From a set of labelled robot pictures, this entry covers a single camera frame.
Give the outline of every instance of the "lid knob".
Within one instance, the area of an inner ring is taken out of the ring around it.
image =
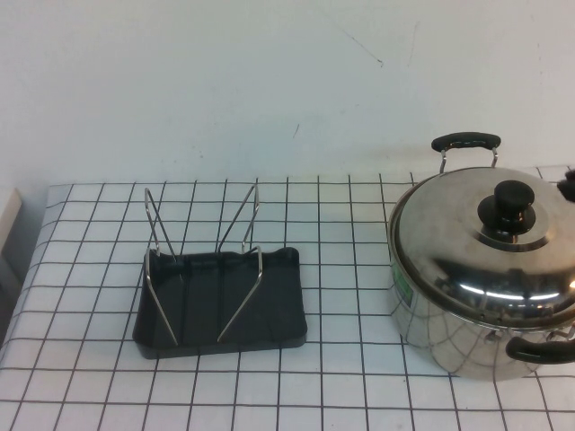
[[[521,218],[535,201],[533,189],[524,182],[507,180],[495,187],[495,205],[501,216],[509,220]]]
[[[500,182],[492,196],[485,198],[477,213],[483,224],[499,233],[518,235],[528,232],[535,224],[535,211],[531,207],[535,193],[524,182]]]

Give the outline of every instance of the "pot handle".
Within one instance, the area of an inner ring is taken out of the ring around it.
[[[507,355],[517,361],[531,364],[568,364],[575,362],[575,339],[532,343],[513,337],[505,347]]]
[[[565,173],[565,180],[557,183],[557,189],[564,198],[570,202],[575,202],[575,169]]]
[[[431,148],[441,153],[442,161],[439,173],[443,173],[446,167],[446,151],[452,148],[476,148],[481,147],[493,152],[491,167],[497,163],[497,147],[501,144],[501,138],[497,135],[480,132],[458,132],[451,135],[438,137],[431,142]]]

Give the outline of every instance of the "white tablecloth with black grid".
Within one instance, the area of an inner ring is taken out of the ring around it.
[[[565,169],[528,171],[553,181]],[[251,183],[50,188],[0,352],[0,430],[573,431],[574,365],[475,382],[402,343],[385,303],[386,221],[418,179],[258,179],[252,242],[300,251],[306,344],[159,361],[131,339],[151,239],[144,189],[176,252],[192,253],[215,250]],[[225,250],[239,250],[250,216],[246,207]]]

